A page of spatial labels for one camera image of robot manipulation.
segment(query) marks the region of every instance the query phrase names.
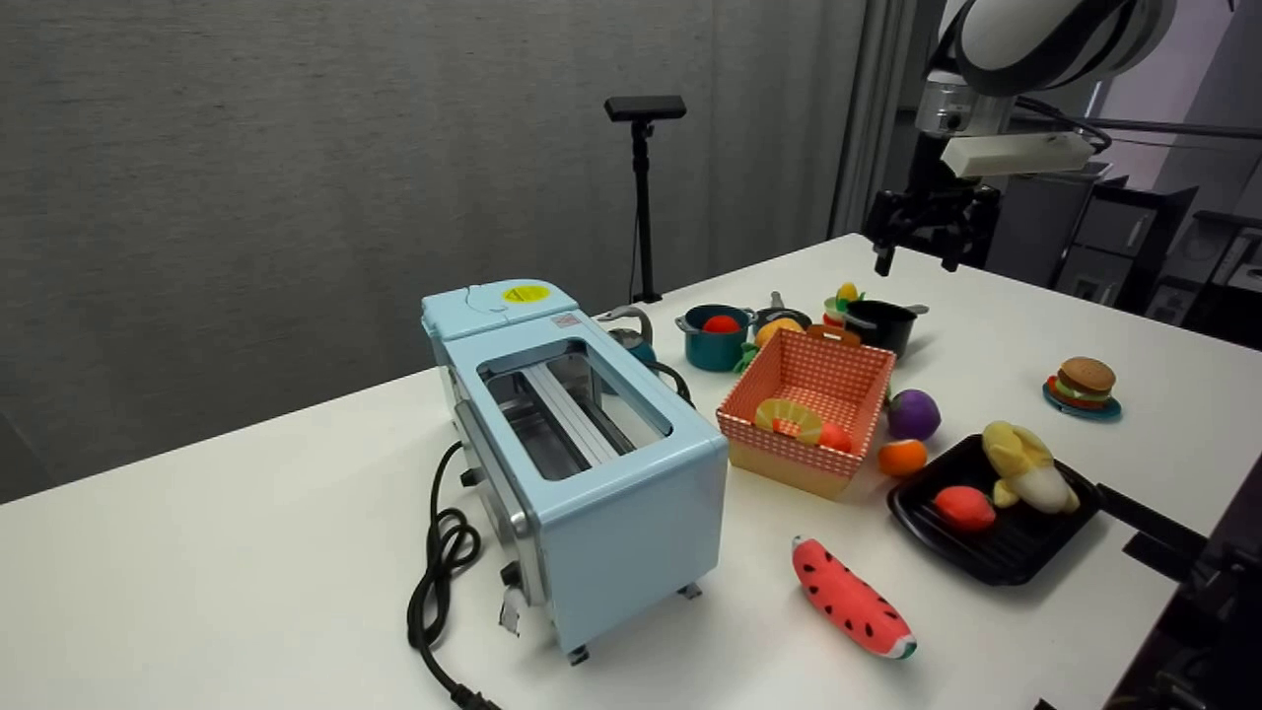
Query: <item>hamburger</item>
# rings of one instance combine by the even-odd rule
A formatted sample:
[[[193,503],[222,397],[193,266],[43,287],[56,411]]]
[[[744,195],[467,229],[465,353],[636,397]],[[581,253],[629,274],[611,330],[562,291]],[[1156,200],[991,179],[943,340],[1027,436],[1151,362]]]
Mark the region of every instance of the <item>hamburger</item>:
[[[1110,367],[1101,361],[1064,361],[1050,378],[1050,397],[1067,411],[1102,411],[1110,401]]]

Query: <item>orange plastic basket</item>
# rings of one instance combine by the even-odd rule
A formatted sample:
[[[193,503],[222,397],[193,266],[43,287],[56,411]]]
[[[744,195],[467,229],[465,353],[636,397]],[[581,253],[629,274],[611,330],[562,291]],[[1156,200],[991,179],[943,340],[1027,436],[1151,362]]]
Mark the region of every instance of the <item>orange plastic basket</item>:
[[[867,459],[892,370],[896,355],[882,346],[780,330],[713,411],[734,466],[836,496]],[[792,397],[824,425],[843,425],[850,449],[820,449],[758,430],[753,411],[766,397]]]

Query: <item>black tray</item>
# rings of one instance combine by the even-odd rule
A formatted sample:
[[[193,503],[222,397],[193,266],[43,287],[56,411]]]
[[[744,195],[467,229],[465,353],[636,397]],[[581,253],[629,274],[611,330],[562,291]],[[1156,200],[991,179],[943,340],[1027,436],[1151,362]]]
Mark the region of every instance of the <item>black tray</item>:
[[[930,554],[946,555],[953,568],[987,585],[1024,585],[1033,580],[1101,510],[1101,493],[1077,470],[1062,466],[1062,479],[1077,488],[1080,504],[1067,517],[1043,517],[1027,504],[999,510],[991,532],[953,532],[937,510],[935,493],[946,484],[972,484],[991,496],[999,474],[980,449],[980,436],[962,438],[953,449],[937,453],[922,474],[892,488],[886,504],[896,520],[922,542]]]

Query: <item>power cord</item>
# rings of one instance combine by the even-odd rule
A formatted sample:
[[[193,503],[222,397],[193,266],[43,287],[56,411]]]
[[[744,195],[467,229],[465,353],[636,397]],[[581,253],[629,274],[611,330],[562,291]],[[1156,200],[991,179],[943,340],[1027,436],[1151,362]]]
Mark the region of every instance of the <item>power cord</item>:
[[[695,408],[695,390],[686,387],[686,378],[683,378],[673,367],[653,362],[653,370],[665,376],[665,378],[673,378],[678,397],[683,397],[686,408]]]
[[[444,617],[449,617],[449,585],[462,572],[467,572],[481,555],[481,532],[467,524],[467,517],[462,510],[439,510],[443,474],[457,449],[462,449],[462,443],[454,443],[432,470],[429,530],[424,530],[424,575],[411,591],[411,603],[406,603],[406,643],[424,659],[429,675],[444,687],[444,693],[462,710],[498,710],[498,704],[490,704],[477,691],[467,691],[465,683],[449,680],[432,659],[432,646],[439,646],[439,638],[444,630]]]

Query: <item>light blue toaster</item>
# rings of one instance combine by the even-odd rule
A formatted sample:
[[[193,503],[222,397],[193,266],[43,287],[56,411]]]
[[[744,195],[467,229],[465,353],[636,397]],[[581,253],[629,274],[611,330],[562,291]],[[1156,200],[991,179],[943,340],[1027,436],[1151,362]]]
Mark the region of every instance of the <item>light blue toaster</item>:
[[[724,443],[544,279],[423,300],[454,417],[481,474],[499,580],[573,663],[717,566]]]

